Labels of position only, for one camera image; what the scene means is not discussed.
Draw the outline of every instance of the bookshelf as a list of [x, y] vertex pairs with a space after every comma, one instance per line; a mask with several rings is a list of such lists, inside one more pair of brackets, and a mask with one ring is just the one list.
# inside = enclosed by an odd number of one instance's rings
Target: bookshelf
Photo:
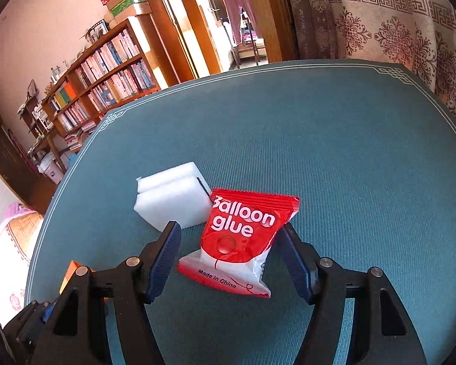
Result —
[[71, 150], [111, 109], [161, 88], [129, 20], [108, 31], [64, 73], [42, 107]]

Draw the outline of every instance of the metal pin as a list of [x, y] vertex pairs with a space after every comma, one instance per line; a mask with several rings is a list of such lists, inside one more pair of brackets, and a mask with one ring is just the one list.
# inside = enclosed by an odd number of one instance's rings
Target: metal pin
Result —
[[86, 266], [80, 266], [76, 269], [76, 274], [78, 276], [84, 276], [86, 273], [88, 273], [88, 268]]
[[383, 270], [380, 268], [377, 268], [374, 266], [373, 268], [370, 269], [371, 274], [373, 274], [375, 277], [382, 277], [383, 276]]
[[137, 266], [140, 263], [140, 260], [136, 256], [131, 256], [127, 259], [126, 263], [128, 266]]
[[333, 265], [333, 261], [330, 258], [321, 258], [320, 265], [324, 268], [331, 268]]

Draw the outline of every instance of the white sponge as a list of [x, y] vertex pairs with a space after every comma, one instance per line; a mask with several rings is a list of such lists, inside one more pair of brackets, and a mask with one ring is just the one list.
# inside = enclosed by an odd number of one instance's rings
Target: white sponge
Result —
[[163, 231], [169, 221], [185, 229], [208, 220], [211, 190], [193, 162], [137, 181], [134, 210], [157, 230]]

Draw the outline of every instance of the wooden floor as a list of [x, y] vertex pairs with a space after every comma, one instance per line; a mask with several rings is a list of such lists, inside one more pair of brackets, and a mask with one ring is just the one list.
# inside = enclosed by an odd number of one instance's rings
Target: wooden floor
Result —
[[28, 205], [45, 215], [56, 189], [56, 184], [48, 177], [41, 175], [32, 189]]

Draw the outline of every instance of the table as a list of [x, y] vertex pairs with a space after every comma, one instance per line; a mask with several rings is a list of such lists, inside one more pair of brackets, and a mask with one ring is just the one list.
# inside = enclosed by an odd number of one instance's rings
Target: table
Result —
[[[456, 120], [402, 66], [356, 60], [237, 70], [111, 111], [47, 211], [26, 301], [54, 299], [71, 259], [107, 269], [155, 240], [133, 211], [135, 179], [190, 161], [212, 187], [300, 196], [292, 223], [302, 240], [348, 269], [380, 266], [429, 365], [456, 343]], [[199, 248], [201, 232], [183, 230], [178, 256]], [[276, 251], [264, 281], [269, 300], [173, 270], [147, 307], [166, 363], [292, 364], [312, 308]], [[347, 300], [338, 364], [351, 314]], [[114, 316], [107, 323], [123, 363]]]

